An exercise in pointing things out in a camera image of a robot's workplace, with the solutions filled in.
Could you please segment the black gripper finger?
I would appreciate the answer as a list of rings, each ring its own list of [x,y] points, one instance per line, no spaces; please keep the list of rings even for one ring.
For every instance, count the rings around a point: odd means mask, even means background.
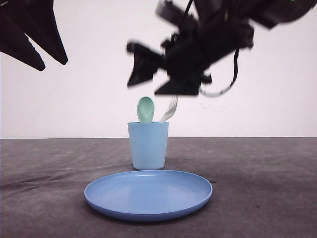
[[[52,0],[2,0],[0,14],[14,22],[28,39],[36,42],[56,61],[62,65],[68,62]]]
[[[0,15],[0,51],[39,70],[45,64],[25,33],[8,17]]]

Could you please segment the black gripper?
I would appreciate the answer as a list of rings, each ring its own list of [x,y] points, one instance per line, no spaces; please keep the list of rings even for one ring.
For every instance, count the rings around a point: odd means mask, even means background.
[[[164,69],[170,80],[160,87],[157,95],[196,96],[202,83],[212,82],[204,71],[211,64],[231,52],[238,56],[241,48],[253,46],[254,29],[249,24],[222,24],[178,40],[165,41],[165,54],[129,42],[126,50],[134,55],[134,66],[128,86],[153,79],[159,68]]]

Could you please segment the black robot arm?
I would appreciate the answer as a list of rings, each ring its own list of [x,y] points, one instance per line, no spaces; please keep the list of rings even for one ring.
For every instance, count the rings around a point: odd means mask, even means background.
[[[134,55],[128,86],[152,80],[161,68],[170,79],[156,94],[219,97],[226,93],[226,89],[211,93],[201,88],[201,84],[212,82],[211,76],[204,72],[229,53],[237,57],[240,49],[252,48],[254,29],[249,20],[271,29],[301,18],[316,5],[316,1],[191,0],[188,4],[195,6],[198,17],[170,0],[158,3],[156,14],[179,30],[162,42],[163,54],[137,42],[127,44],[127,51]]]

